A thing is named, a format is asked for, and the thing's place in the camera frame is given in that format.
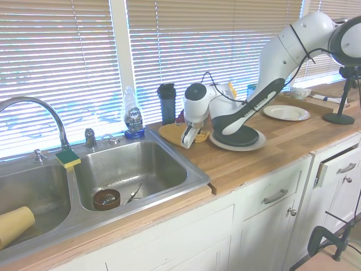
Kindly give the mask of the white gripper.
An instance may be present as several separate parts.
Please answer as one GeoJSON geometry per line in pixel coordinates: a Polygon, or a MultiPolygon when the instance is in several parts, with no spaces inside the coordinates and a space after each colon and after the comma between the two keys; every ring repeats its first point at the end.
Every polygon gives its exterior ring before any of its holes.
{"type": "Polygon", "coordinates": [[[189,149],[193,142],[195,141],[196,137],[202,137],[202,127],[204,126],[204,122],[200,123],[192,123],[186,121],[186,128],[181,135],[180,145],[183,148],[189,149]]]}

